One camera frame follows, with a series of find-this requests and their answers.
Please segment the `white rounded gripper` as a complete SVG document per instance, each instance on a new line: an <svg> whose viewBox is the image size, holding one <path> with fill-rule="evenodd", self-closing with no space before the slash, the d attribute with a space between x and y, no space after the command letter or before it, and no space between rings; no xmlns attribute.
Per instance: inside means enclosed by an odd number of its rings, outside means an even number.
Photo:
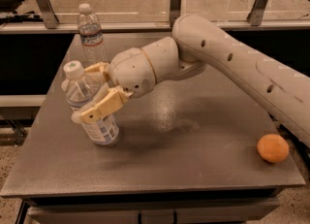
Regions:
<svg viewBox="0 0 310 224"><path fill-rule="evenodd" d="M119 111L131 97L139 98L155 87L155 74L146 53L140 48L130 48L114 56L111 62L98 62L85 69L100 82L105 83L95 97L75 111L71 119L76 124L91 124Z"/></svg>

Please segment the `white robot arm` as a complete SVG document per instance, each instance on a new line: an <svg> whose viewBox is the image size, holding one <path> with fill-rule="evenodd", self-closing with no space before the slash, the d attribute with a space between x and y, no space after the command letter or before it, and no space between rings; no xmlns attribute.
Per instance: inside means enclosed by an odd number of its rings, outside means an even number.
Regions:
<svg viewBox="0 0 310 224"><path fill-rule="evenodd" d="M186 15L169 37L130 48L88 72L105 85L95 99L73 113L78 124L92 124L151 92L164 80L185 80L210 65L234 82L300 141L310 145L310 78L239 42L202 16Z"/></svg>

